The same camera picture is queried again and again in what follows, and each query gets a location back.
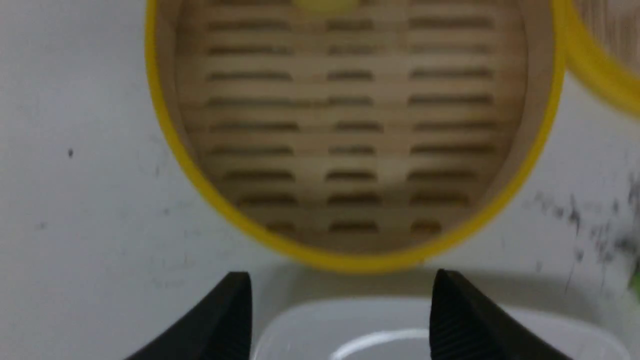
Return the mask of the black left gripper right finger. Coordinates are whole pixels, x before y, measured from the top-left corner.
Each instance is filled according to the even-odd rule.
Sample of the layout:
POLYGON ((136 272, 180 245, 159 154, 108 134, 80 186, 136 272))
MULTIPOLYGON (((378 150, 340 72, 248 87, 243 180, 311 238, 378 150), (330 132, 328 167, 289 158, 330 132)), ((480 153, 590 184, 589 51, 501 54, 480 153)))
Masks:
POLYGON ((459 271, 439 269, 429 316, 432 360, 568 360, 459 271))

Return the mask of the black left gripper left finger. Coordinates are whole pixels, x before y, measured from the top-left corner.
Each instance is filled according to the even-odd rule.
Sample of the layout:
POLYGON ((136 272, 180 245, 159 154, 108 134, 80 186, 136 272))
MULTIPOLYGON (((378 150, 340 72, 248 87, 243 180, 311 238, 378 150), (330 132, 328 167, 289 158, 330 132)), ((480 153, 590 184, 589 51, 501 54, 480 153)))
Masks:
POLYGON ((130 360, 249 360, 253 294, 248 272, 228 272, 197 305, 130 360))

